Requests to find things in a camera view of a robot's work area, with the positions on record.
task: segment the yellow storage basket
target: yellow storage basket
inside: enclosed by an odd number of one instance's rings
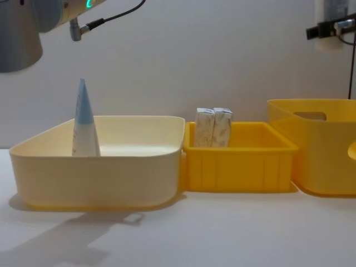
[[[298,148],[263,122],[233,122],[229,147],[193,147],[195,123],[185,129],[189,191],[289,192]]]
[[[270,100],[270,122],[300,148],[293,181],[321,196],[356,196],[356,101]]]

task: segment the cable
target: cable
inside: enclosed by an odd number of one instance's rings
[[[349,95],[348,99],[351,99],[351,92],[352,92],[352,80],[354,76],[354,65],[355,65],[355,50],[356,50],[356,31],[354,32],[354,42],[347,42],[344,39],[341,38],[341,36],[338,36],[339,40],[346,45],[353,46],[352,48],[352,59],[351,59],[351,70],[350,70],[350,83],[349,83]]]
[[[120,18],[120,17],[123,17],[127,14],[130,14],[132,13],[133,11],[136,11],[138,10],[140,7],[142,7],[144,5],[144,3],[146,2],[146,0],[142,0],[141,3],[139,3],[136,7],[134,8],[131,8],[130,10],[124,12],[124,13],[121,13],[119,15],[116,15],[116,16],[113,16],[113,17],[110,17],[110,18],[106,18],[104,19],[105,22],[108,22],[108,21],[112,21],[113,19],[116,19],[116,18]]]
[[[354,45],[353,43],[347,42],[347,41],[345,41],[344,39],[342,39],[341,36],[338,36],[338,38],[339,38],[340,41],[342,41],[342,42],[343,42],[344,44],[346,44],[346,45],[349,45],[349,46],[353,46],[353,45]]]
[[[355,50],[356,50],[356,32],[354,32],[354,43],[352,48],[352,60],[351,60],[351,71],[350,71],[350,85],[349,85],[349,99],[351,99],[352,91],[352,78],[354,76],[354,64],[355,64]]]
[[[92,22],[89,22],[86,24],[86,26],[88,26],[89,30],[91,31],[92,29],[95,29],[96,27],[100,26],[100,25],[103,25],[105,22],[108,22],[108,21],[112,21],[116,18],[120,18],[120,17],[123,17],[125,15],[128,15],[130,13],[132,13],[133,11],[136,11],[138,10],[140,7],[142,7],[144,5],[144,3],[146,2],[146,0],[141,0],[141,2],[134,8],[131,8],[130,10],[124,12],[124,13],[120,13],[116,16],[113,16],[113,17],[110,17],[110,18],[100,18],[100,19],[97,19],[96,21],[92,21]]]

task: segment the white tabletop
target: white tabletop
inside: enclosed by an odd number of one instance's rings
[[[356,266],[356,199],[185,193],[151,212],[38,212],[0,150],[0,267]]]

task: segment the basket handle hole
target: basket handle hole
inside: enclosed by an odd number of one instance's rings
[[[349,157],[353,160],[356,160],[356,142],[352,143],[349,146],[349,149],[347,151],[347,154],[349,155]]]

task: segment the green light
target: green light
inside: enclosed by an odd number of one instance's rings
[[[93,4],[91,3],[91,0],[87,0],[87,8],[92,8]]]

